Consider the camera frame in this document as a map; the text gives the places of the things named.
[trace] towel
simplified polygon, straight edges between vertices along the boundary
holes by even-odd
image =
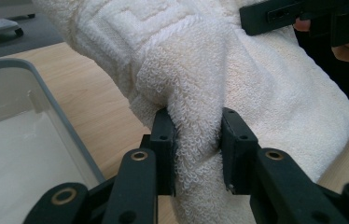
[[[179,223],[253,223],[226,191],[218,140],[224,106],[262,147],[319,176],[349,138],[349,101],[298,46],[292,27],[248,36],[239,8],[259,0],[34,0],[77,52],[112,77],[151,128],[167,107],[177,129]]]

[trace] caster wheel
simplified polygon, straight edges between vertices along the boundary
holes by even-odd
[[[17,29],[17,30],[15,30],[15,34],[17,34],[17,36],[22,36],[23,35],[23,30],[21,28]]]

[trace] towel fold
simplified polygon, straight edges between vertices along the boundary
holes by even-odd
[[[93,59],[151,128],[163,107],[178,131],[180,223],[253,223],[248,197],[226,191],[223,106],[262,147],[290,154],[316,181],[349,138],[349,101],[298,46],[291,27],[248,36],[255,0],[34,0],[66,42]]]

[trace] terry cloth towel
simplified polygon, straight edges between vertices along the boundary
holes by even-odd
[[[223,106],[262,147],[290,154],[317,181],[349,138],[349,101],[298,46],[291,27],[248,36],[238,9],[253,0],[34,0],[92,58],[151,128],[167,107],[177,128],[180,223],[252,223],[248,198],[223,183]]]

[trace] light wood tabletop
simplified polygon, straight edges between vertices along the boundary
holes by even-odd
[[[107,73],[65,43],[8,57],[35,66],[106,178],[116,175],[122,156],[149,133]],[[341,191],[346,182],[349,144],[320,184]],[[175,223],[169,197],[160,196],[159,205],[159,223]]]

